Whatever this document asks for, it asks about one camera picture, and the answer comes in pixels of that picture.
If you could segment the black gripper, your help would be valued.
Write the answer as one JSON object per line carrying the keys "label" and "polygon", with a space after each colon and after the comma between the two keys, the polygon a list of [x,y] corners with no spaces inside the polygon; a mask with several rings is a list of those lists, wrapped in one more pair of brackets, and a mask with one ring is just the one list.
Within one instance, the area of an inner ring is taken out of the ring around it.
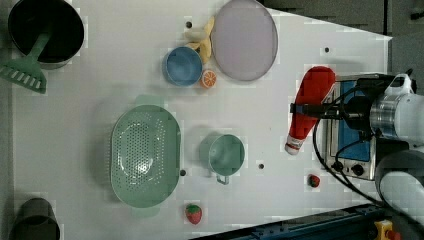
{"label": "black gripper", "polygon": [[[353,130],[370,132],[370,112],[374,101],[387,85],[382,79],[359,78],[340,83],[340,93],[345,96],[344,120]],[[290,112],[318,119],[342,119],[343,113],[337,105],[290,104]]]}

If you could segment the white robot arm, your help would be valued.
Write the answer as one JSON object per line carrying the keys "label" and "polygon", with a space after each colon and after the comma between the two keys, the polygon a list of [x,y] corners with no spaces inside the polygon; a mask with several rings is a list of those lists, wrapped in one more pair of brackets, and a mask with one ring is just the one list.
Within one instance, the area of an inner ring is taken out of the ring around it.
{"label": "white robot arm", "polygon": [[293,103],[294,116],[343,120],[352,129],[376,138],[414,144],[383,157],[374,170],[381,205],[423,230],[423,97],[413,91],[407,74],[392,80],[359,78],[351,93],[363,94],[345,102],[343,93],[330,103]]}

